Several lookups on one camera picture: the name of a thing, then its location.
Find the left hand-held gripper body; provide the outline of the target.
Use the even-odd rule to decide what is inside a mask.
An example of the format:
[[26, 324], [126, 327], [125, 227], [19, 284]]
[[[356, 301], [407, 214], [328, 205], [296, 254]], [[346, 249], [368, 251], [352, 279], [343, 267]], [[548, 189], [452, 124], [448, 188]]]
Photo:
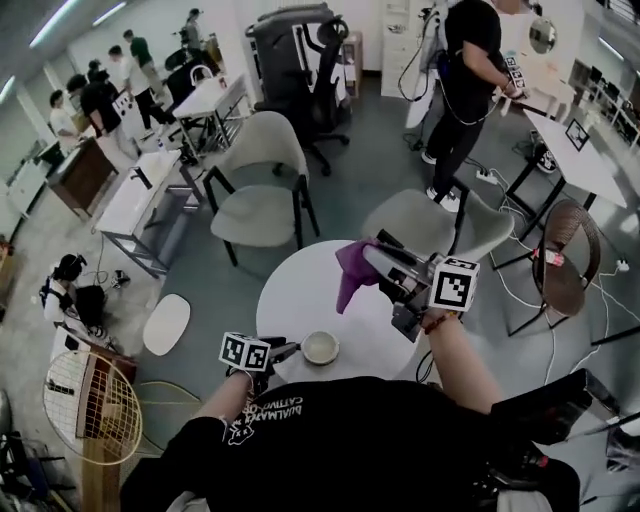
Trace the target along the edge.
[[218, 360], [245, 372], [265, 372], [271, 346], [264, 341], [236, 332], [223, 335]]

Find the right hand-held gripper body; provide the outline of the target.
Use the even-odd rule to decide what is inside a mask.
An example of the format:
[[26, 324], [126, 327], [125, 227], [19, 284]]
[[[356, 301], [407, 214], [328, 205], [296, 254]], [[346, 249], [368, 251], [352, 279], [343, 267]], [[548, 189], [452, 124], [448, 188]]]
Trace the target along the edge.
[[391, 301], [391, 325], [415, 342], [425, 313], [440, 309], [456, 314], [468, 311], [474, 300], [480, 265], [454, 257], [432, 255], [404, 263], [391, 258], [381, 271], [380, 291]]

